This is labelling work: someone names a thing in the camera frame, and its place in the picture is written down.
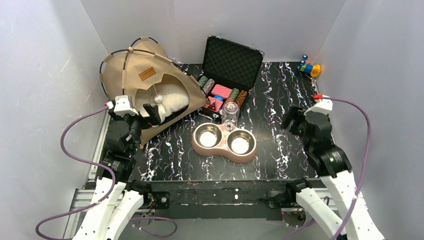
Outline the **white fluffy cushion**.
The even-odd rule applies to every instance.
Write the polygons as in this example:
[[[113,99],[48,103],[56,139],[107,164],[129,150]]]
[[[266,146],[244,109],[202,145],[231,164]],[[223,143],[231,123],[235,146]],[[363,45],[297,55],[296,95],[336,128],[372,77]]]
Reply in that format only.
[[[162,103],[155,103],[156,95],[163,96]],[[190,98],[185,87],[176,81],[161,82],[150,87],[148,90],[139,89],[135,96],[135,108],[143,117],[149,114],[143,108],[143,104],[158,105],[161,123],[171,114],[182,110],[190,103]]]

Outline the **tan fabric pet tent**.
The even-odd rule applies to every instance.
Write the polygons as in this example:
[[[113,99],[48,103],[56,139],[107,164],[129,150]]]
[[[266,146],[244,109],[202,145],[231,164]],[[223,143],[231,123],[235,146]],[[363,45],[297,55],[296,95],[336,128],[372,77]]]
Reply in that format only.
[[[197,80],[147,36],[108,55],[101,63],[99,77],[110,100],[129,96],[133,108],[144,118],[151,117],[147,106],[157,108],[159,121],[142,130],[141,145],[209,103]]]

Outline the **steel pet bowl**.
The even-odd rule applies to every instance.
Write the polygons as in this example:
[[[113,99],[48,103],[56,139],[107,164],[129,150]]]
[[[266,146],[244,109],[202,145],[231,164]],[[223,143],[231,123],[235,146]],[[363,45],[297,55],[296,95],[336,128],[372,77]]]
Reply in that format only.
[[[193,132],[193,142],[195,145],[205,149],[217,147],[223,139],[221,128],[214,123],[203,123]]]
[[[249,131],[239,129],[232,131],[227,137],[228,149],[239,156],[252,153],[256,147],[256,139]]]

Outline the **pink double bowl holder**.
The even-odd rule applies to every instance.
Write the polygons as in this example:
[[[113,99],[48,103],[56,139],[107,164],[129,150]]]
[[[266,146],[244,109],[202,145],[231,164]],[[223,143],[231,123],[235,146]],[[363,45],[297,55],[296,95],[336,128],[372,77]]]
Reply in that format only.
[[[222,130],[222,141],[221,141],[221,143],[219,143],[218,146],[216,146],[216,147],[206,149],[206,148],[203,148],[203,147],[200,147],[200,146],[194,144],[194,141],[193,141],[194,139],[193,139],[193,134],[192,134],[191,145],[192,145],[193,150],[196,153],[198,153],[201,156],[206,156],[206,157],[221,156],[221,157],[227,158],[228,160],[230,160],[231,162],[236,163],[236,164],[246,164],[246,163],[253,161],[253,159],[257,156],[257,150],[258,150],[257,143],[256,143],[256,149],[252,153],[250,153],[248,155],[236,155],[229,150],[228,145],[227,145],[227,138],[228,138],[228,135],[231,132],[233,132],[235,130],[242,130],[242,129],[236,127],[232,131],[227,131],[227,130],[224,129],[222,124],[216,124],[216,125],[218,125]]]

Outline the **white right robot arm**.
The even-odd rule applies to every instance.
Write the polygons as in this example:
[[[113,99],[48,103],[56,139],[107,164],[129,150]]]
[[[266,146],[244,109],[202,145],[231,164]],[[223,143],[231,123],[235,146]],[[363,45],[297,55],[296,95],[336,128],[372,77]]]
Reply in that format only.
[[[292,106],[284,115],[281,127],[300,137],[308,163],[326,186],[338,213],[329,208],[304,178],[286,184],[286,201],[304,208],[331,239],[383,240],[366,206],[359,202],[359,186],[352,165],[333,141],[328,115]]]

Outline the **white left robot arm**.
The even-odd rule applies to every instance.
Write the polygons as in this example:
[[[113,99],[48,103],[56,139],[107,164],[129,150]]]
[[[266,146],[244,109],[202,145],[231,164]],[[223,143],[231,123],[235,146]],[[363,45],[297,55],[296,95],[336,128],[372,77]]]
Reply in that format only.
[[[103,170],[90,202],[93,207],[86,212],[75,240],[118,239],[137,209],[152,209],[156,203],[151,184],[129,181],[142,129],[149,123],[128,101],[109,102],[107,106],[114,118],[105,138],[108,151],[99,161]]]

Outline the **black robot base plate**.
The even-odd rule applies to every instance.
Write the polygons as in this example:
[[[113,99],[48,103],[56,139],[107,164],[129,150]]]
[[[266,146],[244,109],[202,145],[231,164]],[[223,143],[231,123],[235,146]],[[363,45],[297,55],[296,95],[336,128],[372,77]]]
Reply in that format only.
[[[285,190],[285,180],[153,181],[154,191],[166,192],[165,209],[155,215],[171,219],[266,219],[280,221],[291,204],[271,208],[264,199]]]

